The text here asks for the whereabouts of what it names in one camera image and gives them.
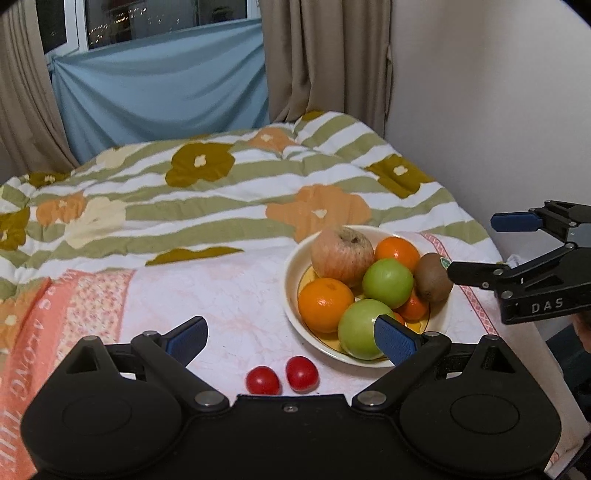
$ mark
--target striped quilt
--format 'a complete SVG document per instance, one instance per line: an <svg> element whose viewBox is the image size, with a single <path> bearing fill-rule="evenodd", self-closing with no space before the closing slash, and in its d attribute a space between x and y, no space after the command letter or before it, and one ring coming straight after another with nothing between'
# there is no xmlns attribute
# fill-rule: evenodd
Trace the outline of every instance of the striped quilt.
<svg viewBox="0 0 591 480"><path fill-rule="evenodd" d="M490 243L447 190L342 113L126 145L71 174L13 178L0 187L0 349L40 285L67 270L295 245L346 223Z"/></svg>

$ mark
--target kiwi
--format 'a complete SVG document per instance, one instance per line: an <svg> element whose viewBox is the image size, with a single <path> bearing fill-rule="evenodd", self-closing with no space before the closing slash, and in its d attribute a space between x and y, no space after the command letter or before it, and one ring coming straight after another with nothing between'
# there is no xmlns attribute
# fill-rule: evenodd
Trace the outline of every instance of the kiwi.
<svg viewBox="0 0 591 480"><path fill-rule="evenodd" d="M441 260L439 254L425 254L414 270L417 294L429 303L447 300L453 288L453 282L447 276L447 270Z"/></svg>

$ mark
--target white wall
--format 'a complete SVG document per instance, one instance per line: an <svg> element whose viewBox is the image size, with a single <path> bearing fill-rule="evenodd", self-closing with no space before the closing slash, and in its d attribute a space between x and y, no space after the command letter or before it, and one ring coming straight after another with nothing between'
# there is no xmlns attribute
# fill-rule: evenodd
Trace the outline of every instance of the white wall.
<svg viewBox="0 0 591 480"><path fill-rule="evenodd" d="M591 28L560 0L394 0L387 140L489 228L547 199L591 204ZM491 232L504 256L559 245Z"/></svg>

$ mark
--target red cherry tomato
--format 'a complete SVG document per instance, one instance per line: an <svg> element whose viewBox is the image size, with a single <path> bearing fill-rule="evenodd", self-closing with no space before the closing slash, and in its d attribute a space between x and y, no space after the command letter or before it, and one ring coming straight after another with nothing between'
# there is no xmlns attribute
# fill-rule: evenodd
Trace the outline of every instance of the red cherry tomato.
<svg viewBox="0 0 591 480"><path fill-rule="evenodd" d="M246 388L252 395L279 395L281 383L269 367L255 367L246 376Z"/></svg>
<svg viewBox="0 0 591 480"><path fill-rule="evenodd" d="M305 356L290 358L285 366L285 374L291 389L296 393L312 391L320 381L318 369Z"/></svg>

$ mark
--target green apple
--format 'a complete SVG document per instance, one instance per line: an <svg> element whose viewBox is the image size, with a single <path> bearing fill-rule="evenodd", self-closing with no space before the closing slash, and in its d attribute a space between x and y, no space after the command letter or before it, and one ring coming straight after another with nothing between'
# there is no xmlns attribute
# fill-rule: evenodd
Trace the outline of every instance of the green apple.
<svg viewBox="0 0 591 480"><path fill-rule="evenodd" d="M404 305L413 291L411 271L394 258L383 258L368 268L363 276L363 294L379 300L392 310Z"/></svg>
<svg viewBox="0 0 591 480"><path fill-rule="evenodd" d="M375 344L374 323L380 315L392 315L387 305L377 300L353 303L340 319L339 342L350 356L360 360L374 360L382 356Z"/></svg>

